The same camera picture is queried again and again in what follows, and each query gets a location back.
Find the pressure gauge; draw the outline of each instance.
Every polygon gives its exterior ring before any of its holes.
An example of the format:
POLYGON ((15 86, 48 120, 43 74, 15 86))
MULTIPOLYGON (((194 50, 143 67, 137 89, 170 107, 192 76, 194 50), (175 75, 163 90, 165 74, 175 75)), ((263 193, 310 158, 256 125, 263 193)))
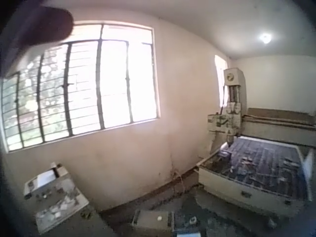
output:
POLYGON ((233 81, 234 80, 234 74, 228 73, 226 78, 227 78, 228 81, 233 81))

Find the white wall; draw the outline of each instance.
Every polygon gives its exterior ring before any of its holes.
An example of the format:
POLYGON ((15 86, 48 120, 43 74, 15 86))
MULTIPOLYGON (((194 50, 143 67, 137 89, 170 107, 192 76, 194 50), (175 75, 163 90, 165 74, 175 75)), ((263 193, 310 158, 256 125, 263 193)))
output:
POLYGON ((22 206, 23 185, 60 162, 99 209, 138 198, 170 181, 172 165, 192 168, 207 133, 207 114, 218 110, 215 54, 200 37, 141 13, 72 9, 75 20, 113 20, 153 27, 161 118, 65 139, 4 155, 5 175, 22 206))
POLYGON ((280 109, 314 114, 316 58, 267 56, 233 62, 245 75, 248 108, 280 109))

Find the ceiling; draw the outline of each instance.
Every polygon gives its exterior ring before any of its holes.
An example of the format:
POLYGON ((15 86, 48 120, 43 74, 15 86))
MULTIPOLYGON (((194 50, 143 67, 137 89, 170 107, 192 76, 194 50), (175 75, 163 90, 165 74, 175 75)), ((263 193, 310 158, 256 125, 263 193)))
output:
POLYGON ((316 31, 291 0, 49 0, 59 7, 105 6, 140 11, 179 25, 232 59, 316 56, 316 31), (269 44, 259 40, 272 35, 269 44))

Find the cnc machine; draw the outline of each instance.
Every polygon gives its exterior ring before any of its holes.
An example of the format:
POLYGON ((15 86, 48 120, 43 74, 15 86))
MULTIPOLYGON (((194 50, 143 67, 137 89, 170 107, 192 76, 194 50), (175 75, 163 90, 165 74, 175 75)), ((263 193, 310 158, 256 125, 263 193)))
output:
POLYGON ((200 152, 203 160, 197 164, 199 182, 207 192, 242 208, 294 216, 312 200, 315 124, 297 119, 295 112, 288 112, 295 119, 249 114, 254 109, 247 113, 243 72, 226 69, 224 76, 229 100, 220 113, 207 118, 208 137, 200 152), (214 148, 223 135, 226 142, 214 148), (309 149, 306 156, 301 147, 309 149))

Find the small window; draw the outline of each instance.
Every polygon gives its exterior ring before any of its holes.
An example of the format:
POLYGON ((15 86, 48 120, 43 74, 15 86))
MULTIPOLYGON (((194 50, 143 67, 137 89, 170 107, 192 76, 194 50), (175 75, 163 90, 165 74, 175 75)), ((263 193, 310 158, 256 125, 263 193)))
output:
POLYGON ((215 66, 218 78, 219 106, 226 107, 228 101, 228 88, 225 86, 224 70, 227 69, 227 62, 215 55, 215 66))
POLYGON ((158 117, 149 29, 78 25, 2 83, 9 151, 158 117))

